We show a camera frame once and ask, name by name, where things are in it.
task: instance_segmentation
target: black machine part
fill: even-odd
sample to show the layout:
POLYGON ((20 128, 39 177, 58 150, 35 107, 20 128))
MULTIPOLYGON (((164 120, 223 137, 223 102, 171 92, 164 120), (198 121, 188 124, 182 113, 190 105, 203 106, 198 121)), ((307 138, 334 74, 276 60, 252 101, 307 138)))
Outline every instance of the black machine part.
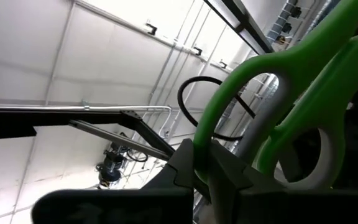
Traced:
MULTIPOLYGON (((294 191, 266 177, 213 141, 208 185, 217 224, 358 221, 358 192, 294 191)), ((140 190, 63 190, 42 197, 39 223, 192 223, 193 143, 186 139, 140 190)))
POLYGON ((193 143, 185 141, 140 190, 59 190, 42 197, 32 219, 43 223, 192 223, 193 143))

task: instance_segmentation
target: metal bar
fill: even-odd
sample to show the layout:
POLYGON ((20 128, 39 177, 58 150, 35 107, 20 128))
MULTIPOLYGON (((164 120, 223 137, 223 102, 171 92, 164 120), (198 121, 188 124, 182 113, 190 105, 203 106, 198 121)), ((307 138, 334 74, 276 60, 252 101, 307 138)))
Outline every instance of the metal bar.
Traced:
POLYGON ((49 104, 50 90, 52 89, 53 81, 56 78, 57 69, 60 66, 60 62, 61 62, 60 58, 62 57, 63 49, 64 49, 64 46, 66 43, 67 33, 69 30, 68 28, 70 27, 71 20, 73 19, 75 5, 76 5, 76 2, 73 1, 73 3, 71 4, 70 12, 68 14, 64 30, 63 30, 62 38, 60 39, 57 54, 56 54, 55 60, 53 61, 52 74, 49 78, 49 82, 47 85, 47 91, 45 93, 45 105, 49 104))
MULTIPOLYGON (((193 5, 194 5, 194 2, 195 2, 195 0, 193 0, 193 2, 191 3, 191 6, 190 6, 190 8, 189 8, 189 10, 188 10, 187 13, 186 13, 186 16, 185 16, 185 18, 184 18, 184 20, 183 20, 183 22, 182 22, 182 24, 181 24, 181 26, 180 26, 180 28, 179 28, 178 34, 177 34, 177 36, 175 37, 176 39, 179 38, 180 32, 181 32, 183 26, 185 25, 185 22, 186 22, 186 20, 187 20, 187 17, 189 16, 189 13, 190 13, 190 11, 191 11, 191 8, 192 8, 193 5)), ((165 69, 166 69, 166 67, 167 67, 167 65, 168 65, 168 62, 169 62, 169 60, 171 59, 172 53, 173 53, 173 51, 175 50, 175 45, 176 45, 176 44, 174 44, 174 46, 171 48, 171 51, 169 52, 168 57, 167 57, 167 59, 165 60, 163 66, 162 66, 161 72, 160 72, 160 74, 158 75, 157 81, 155 82, 155 84, 154 84, 154 86, 153 86, 153 88, 152 88, 152 91, 150 92, 149 105, 150 105, 150 103, 151 103, 151 101, 152 101, 152 98, 153 98, 154 93, 155 93, 155 91, 156 91, 156 89, 157 89, 157 87, 158 87, 158 84, 160 83, 161 77, 162 77, 162 75, 163 75, 163 73, 164 73, 164 71, 165 71, 165 69)))
POLYGON ((257 54, 273 52, 263 32, 240 1, 204 0, 204 2, 257 54))
MULTIPOLYGON (((189 38, 189 36, 190 36, 190 34, 191 34, 191 31, 193 30, 193 28, 194 28, 194 26, 195 26, 195 24, 196 24, 197 18, 199 17, 201 11, 203 10, 203 6, 204 6, 204 4, 201 6, 200 11, 198 11, 197 17, 196 17, 196 19, 195 19, 195 21, 194 21, 194 23, 193 23, 193 25, 192 25, 192 27, 191 27, 191 29, 190 29, 190 31, 189 31, 189 34, 188 34, 187 37, 186 37, 185 42, 187 42, 187 40, 188 40, 188 38, 189 38)), ((203 21, 203 23, 201 24, 201 27, 200 27, 200 29, 199 29, 199 31, 198 31, 198 33, 197 33, 197 35, 196 35, 196 37, 195 37, 193 43, 191 44, 192 47, 195 46, 196 41, 197 41, 198 37, 199 37, 200 34, 201 34, 201 31, 202 31, 202 29, 203 29, 203 27, 204 27, 204 25, 205 25, 205 23, 206 23, 206 21, 207 21, 207 18, 208 18, 208 16, 209 16, 209 13, 210 13, 210 12, 211 12, 211 9, 208 9, 208 12, 207 12, 207 14, 205 15, 204 21, 203 21)), ((181 53, 182 53, 182 51, 179 52, 178 57, 177 57, 177 59, 176 59, 176 61, 175 61, 174 66, 177 64, 181 53)), ((169 96, 170 96, 170 94, 171 94, 171 92, 172 92, 172 90, 173 90, 173 87, 175 86, 175 84, 176 84, 176 82, 177 82, 179 76, 181 75, 181 71, 183 70, 183 67, 185 66, 185 64, 186 64, 186 62, 187 62, 189 56, 190 56, 190 54, 187 54, 187 55, 186 55, 186 58, 185 58, 185 60, 183 61, 182 65, 181 65, 181 67, 180 67, 180 69, 179 69, 179 71, 178 71, 178 74, 176 75, 176 77, 175 77, 175 79, 174 79, 174 81, 173 81, 173 83, 172 83, 172 85, 171 85, 171 88, 170 88, 170 90, 169 90, 169 92, 168 92, 168 94, 167 94, 167 97, 165 97, 165 100, 164 100, 164 102, 163 102, 163 105, 167 103, 167 101, 168 101, 168 99, 169 99, 169 96)), ((170 72, 169 76, 172 74, 173 69, 174 69, 174 67, 171 68, 171 72, 170 72)), ((167 85, 168 81, 169 81, 169 79, 166 79, 166 80, 165 80, 163 89, 164 89, 165 86, 167 85)), ((160 97, 161 97, 161 94, 158 96, 156 103, 158 103, 158 101, 160 100, 160 97)), ((154 126, 155 126, 155 124, 157 123, 157 121, 158 121, 159 118, 160 118, 160 116, 158 116, 157 119, 154 121, 154 124, 152 125, 152 128, 154 128, 154 126)))
POLYGON ((142 136, 147 143, 149 143, 152 147, 156 147, 164 151, 168 156, 172 156, 175 150, 168 144, 168 142, 164 141, 157 133, 153 131, 145 122, 140 120, 135 123, 135 131, 142 136))
POLYGON ((171 111, 170 106, 0 106, 0 110, 37 110, 37 111, 148 111, 161 109, 171 111))
MULTIPOLYGON (((190 27, 190 31, 189 31, 189 33, 187 34, 184 43, 187 43, 187 41, 188 41, 188 39, 189 39, 189 37, 190 37, 190 34, 193 32, 193 29, 194 29, 194 27, 195 27, 195 24, 196 24, 196 22, 197 22, 197 20, 198 20, 198 18, 199 18, 199 16, 200 16, 200 14, 201 14, 201 11, 203 10, 203 6, 204 6, 204 3, 201 5, 200 10, 199 10, 198 13, 197 13, 197 16, 196 16, 196 18, 195 18, 195 20, 194 20, 194 23, 193 23, 193 24, 191 25, 191 27, 190 27)), ((203 23, 202 23, 202 25, 201 25, 201 27, 200 27, 200 29, 199 29, 199 31, 198 31, 198 33, 197 33, 195 39, 194 39, 194 41, 193 41, 193 43, 191 44, 192 47, 194 47, 194 44, 195 44, 195 42, 197 41, 197 38, 198 38, 198 36, 200 35, 200 32, 201 32, 202 28, 204 27, 205 22, 206 22, 206 19, 208 18, 208 15, 209 15, 210 12, 211 12, 211 10, 209 9, 209 10, 208 10, 208 13, 207 13, 207 15, 205 16, 205 19, 204 19, 204 21, 203 21, 203 23)), ((168 74, 168 77, 167 77, 167 79, 165 80, 165 82, 164 82, 164 84, 163 84, 163 86, 162 86, 162 91, 160 92, 160 94, 158 95, 157 99, 155 100, 155 104, 158 104, 158 102, 160 101, 160 98, 161 98, 161 96, 162 96, 162 94, 163 94, 163 90, 165 89, 166 85, 168 84, 168 82, 169 82, 169 80, 170 80, 170 77, 171 77, 171 75, 172 75, 173 69, 176 67, 176 64, 178 63, 179 58, 180 58, 180 56, 181 56, 182 53, 183 53, 183 49, 181 49, 181 50, 179 51, 178 56, 177 56, 175 62, 173 63, 173 65, 172 65, 172 67, 171 67, 170 73, 168 74)), ((171 86, 171 88, 170 88, 170 91, 168 92, 167 97, 165 98, 165 100, 164 100, 164 102, 163 102, 163 105, 165 105, 165 104, 167 103, 167 100, 168 100, 169 95, 170 95, 170 93, 171 93, 171 91, 172 91, 172 88, 173 88, 173 86, 176 84, 176 81, 177 81, 179 75, 181 74, 181 71, 182 71, 184 65, 186 64, 187 59, 188 59, 189 56, 190 56, 190 54, 187 54, 187 56, 186 56, 186 58, 185 58, 185 61, 182 63, 181 68, 179 69, 178 75, 176 75, 176 77, 175 77, 175 79, 174 79, 174 81, 173 81, 173 84, 172 84, 172 86, 171 86)), ((159 117, 160 117, 160 116, 158 116, 157 119, 155 120, 154 124, 152 125, 152 128, 154 128, 154 126, 155 126, 155 124, 157 123, 157 120, 159 119, 159 117)), ((163 129, 164 127, 165 127, 165 125, 163 125, 163 126, 161 127, 160 131, 158 132, 159 135, 161 135, 161 131, 162 131, 162 129, 163 129)))
POLYGON ((147 37, 149 37, 151 39, 154 39, 154 40, 156 40, 156 41, 160 42, 161 44, 164 44, 164 45, 166 45, 168 47, 174 47, 176 49, 184 48, 187 52, 189 52, 191 54, 196 54, 197 53, 192 48, 186 47, 183 44, 180 44, 179 42, 177 42, 176 40, 173 40, 173 39, 170 40, 170 39, 167 39, 167 38, 162 38, 162 37, 157 37, 155 35, 150 35, 150 34, 147 33, 148 32, 147 30, 142 29, 140 27, 137 27, 137 26, 135 26, 135 25, 133 25, 133 24, 131 24, 131 23, 119 18, 119 17, 116 17, 116 16, 114 16, 114 15, 112 15, 112 14, 110 14, 110 13, 108 13, 108 12, 98 8, 98 7, 95 7, 92 4, 85 2, 84 0, 74 0, 74 1, 77 3, 77 5, 81 6, 84 9, 87 9, 87 10, 89 10, 89 11, 91 11, 91 12, 93 12, 93 13, 99 15, 99 16, 103 16, 104 18, 106 18, 106 19, 108 19, 110 21, 113 21, 116 24, 119 24, 119 25, 121 25, 123 27, 126 27, 126 28, 130 29, 130 30, 133 30, 135 32, 143 34, 143 35, 145 35, 145 36, 147 36, 147 37))
MULTIPOLYGON (((222 36, 223 36, 223 34, 224 34, 224 31, 226 30, 226 27, 227 27, 227 25, 223 27, 223 30, 222 30, 222 32, 221 32, 221 35, 219 36, 218 40, 216 41, 215 46, 214 46, 214 49, 212 50, 211 54, 210 54, 209 57, 208 57, 208 61, 203 65, 203 67, 201 68, 201 70, 199 71, 199 73, 197 74, 197 76, 203 75, 204 72, 205 72, 205 70, 206 70, 206 69, 208 68, 208 66, 210 65, 210 63, 211 63, 211 61, 212 61, 212 57, 213 57, 213 55, 214 55, 214 53, 215 53, 216 48, 217 48, 218 45, 219 45, 219 41, 221 40, 221 38, 222 38, 222 36)), ((193 92, 195 86, 196 86, 195 83, 191 85, 190 90, 189 90, 189 92, 188 92, 188 94, 187 94, 185 100, 183 101, 183 104, 186 105, 186 102, 187 102, 188 99, 190 98, 190 96, 191 96, 191 94, 192 94, 192 92, 193 92)), ((172 138, 172 136, 173 136, 173 133, 175 132, 176 128, 177 128, 178 125, 179 125, 179 122, 178 122, 178 121, 181 120, 182 117, 183 117, 183 114, 181 113, 181 111, 179 111, 178 114, 175 116, 175 119, 173 120, 173 122, 172 122, 172 124, 171 124, 171 126, 170 126, 170 130, 171 130, 171 131, 170 131, 169 136, 168 136, 168 138, 167 138, 167 142, 169 142, 169 141, 171 140, 171 138, 172 138)))
POLYGON ((162 159, 164 161, 169 160, 169 156, 166 155, 164 152, 149 146, 145 146, 143 144, 139 144, 133 140, 120 136, 118 134, 110 133, 103 129, 93 126, 92 124, 86 123, 84 121, 70 121, 70 126, 85 131, 87 133, 93 134, 95 136, 101 137, 108 141, 116 142, 118 144, 122 144, 124 146, 128 146, 132 149, 135 149, 139 152, 146 153, 150 156, 154 156, 158 159, 162 159))

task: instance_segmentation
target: white ceiling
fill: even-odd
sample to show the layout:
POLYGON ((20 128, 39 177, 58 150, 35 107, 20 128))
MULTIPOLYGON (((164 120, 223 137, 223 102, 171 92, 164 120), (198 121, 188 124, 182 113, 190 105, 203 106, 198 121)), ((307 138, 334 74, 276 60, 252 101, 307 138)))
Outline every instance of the white ceiling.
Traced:
MULTIPOLYGON (((186 21, 187 27, 183 30, 190 30, 192 20, 203 5, 200 0, 196 2, 195 10, 188 17, 190 22, 186 21)), ((44 105, 48 100, 50 105, 77 105, 84 100, 91 104, 148 105, 170 48, 76 6, 59 54, 70 8, 71 2, 67 0, 0 0, 0 101, 20 100, 22 104, 44 105), (49 86, 53 74, 55 77, 49 86)), ((208 8, 204 7, 201 14, 206 16, 207 12, 208 8)), ((206 23, 209 28, 200 32, 200 40, 206 43, 205 52, 210 51, 211 44, 217 40, 212 31, 214 21, 219 20, 211 15, 206 23)), ((192 31, 189 42, 195 41, 204 19, 198 18, 199 28, 192 31)), ((225 47, 218 48, 218 52, 224 52, 225 47)), ((152 103, 177 107, 180 84, 196 76, 202 66, 199 58, 174 51, 157 83, 152 103)), ((223 80, 227 72, 209 66, 205 75, 223 80)), ((188 107, 202 111, 217 87, 210 83, 198 85, 188 107)), ((242 97, 249 100, 253 92, 245 92, 242 97)), ((158 131, 167 115, 156 113, 150 116, 150 121, 148 116, 145 120, 158 131)), ((167 127, 175 115, 171 115, 167 127)), ((195 114, 196 119, 200 116, 201 113, 195 114)), ((231 132, 238 121, 230 122, 226 131, 231 132)), ((179 122, 170 141, 175 147, 183 138, 192 138, 195 132, 187 120, 179 122)), ((99 127, 132 135, 130 130, 118 125, 99 127)), ((103 151, 109 145, 106 140, 68 126, 39 127, 37 132, 34 138, 0 139, 0 223, 30 223, 31 206, 46 193, 86 189, 98 183, 94 167, 104 158, 103 151)), ((131 162, 122 170, 124 177, 115 187, 142 187, 162 165, 162 161, 153 158, 145 164, 131 162)))

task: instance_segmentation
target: metal frame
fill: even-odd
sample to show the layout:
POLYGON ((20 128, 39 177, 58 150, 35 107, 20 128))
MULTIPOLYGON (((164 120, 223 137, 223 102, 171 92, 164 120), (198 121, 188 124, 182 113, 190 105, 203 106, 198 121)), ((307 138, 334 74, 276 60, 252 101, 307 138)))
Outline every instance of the metal frame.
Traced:
POLYGON ((151 145, 148 147, 137 143, 136 146, 140 151, 164 160, 168 160, 175 152, 166 141, 143 122, 137 113, 127 110, 73 111, 0 108, 0 139, 36 136, 35 126, 70 125, 113 141, 117 140, 113 133, 95 126, 90 127, 90 124, 112 123, 138 132, 151 145))
POLYGON ((272 46, 240 0, 204 2, 257 54, 273 52, 272 46))

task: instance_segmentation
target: black plastic part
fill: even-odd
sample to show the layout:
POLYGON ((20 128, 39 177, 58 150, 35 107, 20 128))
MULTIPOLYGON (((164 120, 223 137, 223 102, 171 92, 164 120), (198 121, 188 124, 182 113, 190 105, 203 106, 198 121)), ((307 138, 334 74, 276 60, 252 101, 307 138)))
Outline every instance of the black plastic part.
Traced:
POLYGON ((292 30, 291 24, 286 22, 283 26, 282 32, 289 34, 291 30, 292 30))
POLYGON ((198 47, 193 47, 194 49, 196 49, 198 52, 196 53, 197 56, 201 56, 201 54, 203 53, 203 49, 200 49, 198 47))
POLYGON ((191 223, 193 174, 193 143, 186 139, 142 189, 53 192, 35 204, 32 218, 35 224, 191 223))
POLYGON ((156 28, 155 26, 153 26, 152 24, 149 24, 149 23, 146 23, 146 26, 152 28, 152 31, 151 31, 151 32, 148 32, 148 34, 150 34, 150 35, 155 35, 155 33, 156 33, 156 31, 157 31, 157 28, 156 28))
POLYGON ((121 178, 121 173, 118 170, 110 172, 107 169, 103 169, 100 172, 101 178, 108 182, 115 182, 121 178))
POLYGON ((175 186, 195 188, 207 201, 211 202, 209 189, 195 174, 193 169, 193 142, 184 139, 167 165, 143 189, 175 186))
POLYGON ((301 16, 301 14, 302 14, 301 7, 294 7, 291 10, 291 17, 299 18, 301 16))
POLYGON ((208 184, 217 223, 250 223, 247 217, 253 214, 244 207, 264 208, 255 206, 255 202, 251 204, 244 197, 256 192, 283 189, 274 179, 248 166, 217 141, 212 141, 209 148, 208 184))
POLYGON ((225 69, 227 67, 227 64, 223 61, 220 61, 219 63, 222 65, 221 68, 225 69))
POLYGON ((137 131, 152 147, 171 156, 175 150, 133 111, 65 111, 0 109, 0 139, 32 137, 34 126, 69 125, 71 120, 91 124, 120 124, 137 131))
POLYGON ((42 197, 32 209, 34 224, 184 224, 192 218, 193 191, 181 187, 59 190, 42 197))

